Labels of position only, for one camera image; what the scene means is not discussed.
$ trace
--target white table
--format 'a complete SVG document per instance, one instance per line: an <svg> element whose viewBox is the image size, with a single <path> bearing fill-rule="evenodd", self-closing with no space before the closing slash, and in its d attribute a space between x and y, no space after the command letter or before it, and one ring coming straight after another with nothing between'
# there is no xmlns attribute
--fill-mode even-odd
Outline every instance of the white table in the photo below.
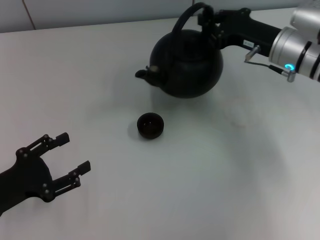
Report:
<svg viewBox="0 0 320 240"><path fill-rule="evenodd" d="M252 17L283 28L292 12ZM176 20L0 34L0 172L63 132L43 156L53 178L92 167L53 202L5 212L1 240L319 240L320 84L230 46L213 90L168 96L134 75ZM146 112L165 123L152 141L136 128Z"/></svg>

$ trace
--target black kettle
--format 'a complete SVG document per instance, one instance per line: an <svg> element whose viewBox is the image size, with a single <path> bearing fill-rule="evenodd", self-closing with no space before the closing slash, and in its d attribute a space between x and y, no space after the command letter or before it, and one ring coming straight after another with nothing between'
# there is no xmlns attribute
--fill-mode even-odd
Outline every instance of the black kettle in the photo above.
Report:
<svg viewBox="0 0 320 240"><path fill-rule="evenodd" d="M203 16L209 19L202 32L182 30L196 11L204 8ZM152 86L178 98L195 98L205 94L218 82L223 58L213 37L214 10L202 3L189 7L178 19L171 33L154 46L150 66L135 76Z"/></svg>

